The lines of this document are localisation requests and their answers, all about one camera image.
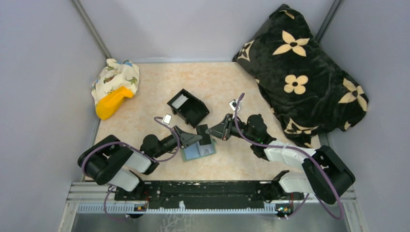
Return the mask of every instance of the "beige floor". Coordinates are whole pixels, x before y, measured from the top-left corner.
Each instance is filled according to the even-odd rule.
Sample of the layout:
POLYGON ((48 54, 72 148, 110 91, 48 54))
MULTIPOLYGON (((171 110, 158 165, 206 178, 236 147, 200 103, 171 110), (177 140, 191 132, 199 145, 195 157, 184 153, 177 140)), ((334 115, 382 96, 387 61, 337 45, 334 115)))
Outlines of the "beige floor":
MULTIPOLYGON (((141 73, 137 94, 127 99, 108 120, 101 121, 97 140, 113 134, 121 141, 137 148, 148 134, 159 139, 168 136, 167 129, 157 124, 153 117, 172 114, 166 104, 182 88, 202 100, 210 114, 201 122, 208 126, 220 123, 226 113, 231 113, 228 102, 245 92, 239 117, 261 114, 268 132, 283 142, 287 140, 274 118, 268 104, 259 93, 254 78, 233 62, 223 63, 165 63, 139 64, 141 73)), ((173 116, 171 126, 195 133, 195 129, 173 116)), ((312 140, 319 147, 317 136, 312 140)), ((258 159, 250 144, 232 137, 229 141, 217 140, 217 154, 184 162, 179 152, 172 160, 161 163, 156 171, 144 180, 270 180, 280 171, 290 169, 278 162, 258 159)))

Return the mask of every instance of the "flower pattern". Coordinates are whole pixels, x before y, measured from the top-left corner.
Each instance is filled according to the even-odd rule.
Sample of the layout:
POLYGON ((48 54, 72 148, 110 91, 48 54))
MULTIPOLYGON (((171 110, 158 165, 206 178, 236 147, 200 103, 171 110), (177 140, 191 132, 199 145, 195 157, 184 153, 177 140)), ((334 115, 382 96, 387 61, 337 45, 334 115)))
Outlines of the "flower pattern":
POLYGON ((305 75, 298 76, 296 78, 295 75, 287 75, 285 77, 285 82, 287 83, 283 90, 287 93, 292 93, 293 91, 295 94, 303 94, 306 91, 306 88, 303 86, 308 82, 308 77, 305 75))
POLYGON ((357 100, 359 105, 362 107, 363 111, 367 111, 367 102, 366 100, 361 96, 365 92, 363 91, 361 86, 354 86, 354 84, 349 81, 348 79, 344 78, 343 79, 343 85, 348 89, 348 92, 339 100, 338 103, 350 103, 354 102, 357 100))
POLYGON ((285 12, 285 14, 286 14, 287 16, 289 16, 291 19, 294 19, 294 15, 291 14, 291 13, 289 13, 287 10, 281 10, 281 11, 279 11, 279 12, 285 12))
POLYGON ((250 50, 250 47, 252 46, 254 41, 255 40, 252 40, 250 42, 247 42, 245 45, 243 45, 242 49, 238 53, 238 58, 237 59, 245 59, 245 60, 250 62, 249 50, 250 50))
POLYGON ((292 50, 296 54, 306 57, 306 51, 304 48, 302 48, 302 46, 306 45, 309 42, 310 38, 295 40, 295 38, 290 33, 283 30, 282 39, 285 41, 286 44, 278 47, 274 51, 273 55, 279 55, 292 50))
POLYGON ((284 130, 285 133, 287 134, 312 134, 312 130, 318 128, 317 127, 302 127, 297 125, 292 118, 289 118, 289 123, 286 126, 286 129, 284 130))
POLYGON ((310 144, 310 143, 304 143, 304 145, 307 146, 307 147, 313 148, 312 144, 310 144))
POLYGON ((350 126, 351 126, 351 124, 350 124, 348 121, 346 121, 345 126, 344 126, 345 131, 346 131, 350 126))

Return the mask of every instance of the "metal pole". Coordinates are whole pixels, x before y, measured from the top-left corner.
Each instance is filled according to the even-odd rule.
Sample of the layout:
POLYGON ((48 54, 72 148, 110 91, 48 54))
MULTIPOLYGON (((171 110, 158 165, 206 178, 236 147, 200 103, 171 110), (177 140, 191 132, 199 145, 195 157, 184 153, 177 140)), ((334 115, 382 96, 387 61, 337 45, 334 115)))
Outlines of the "metal pole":
POLYGON ((110 52, 108 51, 103 40, 101 39, 101 36, 98 34, 97 30, 92 24, 92 21, 87 15, 86 10, 84 9, 83 5, 80 3, 80 0, 71 0, 71 2, 73 3, 77 12, 80 14, 81 18, 83 19, 87 29, 91 33, 92 37, 94 38, 95 43, 97 44, 102 54, 105 56, 105 58, 111 58, 110 52))
POLYGON ((339 8, 339 6, 342 4, 344 0, 335 0, 332 4, 332 6, 330 7, 329 12, 326 15, 326 18, 324 19, 321 27, 319 28, 318 33, 315 36, 315 39, 318 43, 320 43, 320 41, 322 40, 322 37, 324 35, 324 33, 326 32, 330 22, 332 21, 333 17, 335 16, 335 13, 337 11, 337 9, 339 8))

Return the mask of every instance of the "metal frame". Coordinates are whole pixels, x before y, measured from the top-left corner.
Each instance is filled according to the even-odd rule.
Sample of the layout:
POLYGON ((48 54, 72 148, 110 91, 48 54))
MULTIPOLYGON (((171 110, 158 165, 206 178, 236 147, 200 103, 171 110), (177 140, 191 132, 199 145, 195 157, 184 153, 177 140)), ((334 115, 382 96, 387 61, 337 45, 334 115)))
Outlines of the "metal frame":
POLYGON ((98 33, 97 29, 95 29, 94 24, 92 23, 91 19, 89 18, 86 10, 84 9, 83 5, 81 4, 80 0, 70 0, 77 12, 80 14, 81 19, 83 20, 84 24, 86 25, 88 31, 91 33, 91 36, 94 38, 95 44, 100 49, 102 55, 108 59, 111 58, 111 54, 108 51, 107 46, 105 46, 104 41, 102 40, 100 34, 98 33))
MULTIPOLYGON (((83 5, 81 4, 80 0, 70 0, 76 10, 78 11, 80 17, 82 18, 84 24, 86 25, 87 29, 91 33, 91 36, 94 39, 94 42, 100 49, 101 53, 105 58, 111 58, 111 54, 108 50, 108 48, 105 46, 105 43, 103 42, 101 36, 99 35, 97 29, 94 27, 94 24, 92 23, 91 19, 89 18, 86 10, 84 9, 83 5)), ((329 9, 328 14, 326 15, 325 20, 323 21, 318 33, 315 36, 315 39, 320 42, 321 39, 323 38, 329 24, 331 23, 336 11, 338 10, 339 6, 344 0, 334 0, 331 8, 329 9)), ((98 131, 98 126, 97 129, 95 130, 94 138, 92 139, 93 142, 95 141, 95 137, 98 131)), ((328 139, 327 134, 321 134, 319 135, 319 139, 321 144, 323 145, 330 145, 330 141, 328 139)), ((59 232, 70 232, 75 215, 77 213, 87 213, 87 212, 100 212, 102 209, 102 204, 104 202, 104 199, 108 193, 108 186, 98 186, 95 182, 73 182, 72 186, 70 188, 70 192, 67 197, 66 204, 64 206, 64 211, 63 215, 60 221, 59 225, 59 232)), ((126 212, 127 207, 134 207, 136 205, 144 205, 144 201, 127 201, 127 202, 117 202, 114 200, 114 193, 111 193, 108 196, 107 199, 107 206, 108 206, 108 212, 110 213, 117 213, 117 214, 123 214, 126 212)), ((346 219, 347 223, 349 225, 350 231, 351 232, 367 232, 368 228, 365 223, 364 217, 362 215, 360 206, 357 202, 356 195, 354 193, 354 189, 350 188, 343 196, 341 197, 343 206, 345 208, 346 212, 346 219)), ((272 204, 275 203, 288 203, 289 201, 273 201, 272 204)), ((308 200, 307 203, 318 203, 316 197, 311 196, 308 200)), ((193 214, 193 213, 204 213, 205 211, 196 211, 196 210, 186 210, 184 207, 180 207, 177 210, 150 210, 148 213, 188 213, 188 214, 193 214)), ((235 211, 235 210, 214 210, 214 211, 209 211, 208 213, 272 213, 269 210, 269 206, 266 207, 263 210, 256 210, 255 212, 250 212, 246 210, 242 211, 235 211)))

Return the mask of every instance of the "yellow plastic toy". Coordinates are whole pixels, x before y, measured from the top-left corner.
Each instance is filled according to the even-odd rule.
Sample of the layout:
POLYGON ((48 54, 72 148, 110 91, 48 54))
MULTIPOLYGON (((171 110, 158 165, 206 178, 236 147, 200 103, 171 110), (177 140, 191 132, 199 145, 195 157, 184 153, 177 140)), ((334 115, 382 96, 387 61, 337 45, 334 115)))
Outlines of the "yellow plastic toy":
POLYGON ((91 91, 95 112, 100 119, 110 118, 125 98, 135 95, 139 76, 139 68, 128 60, 120 63, 115 59, 107 59, 107 67, 101 71, 91 91))

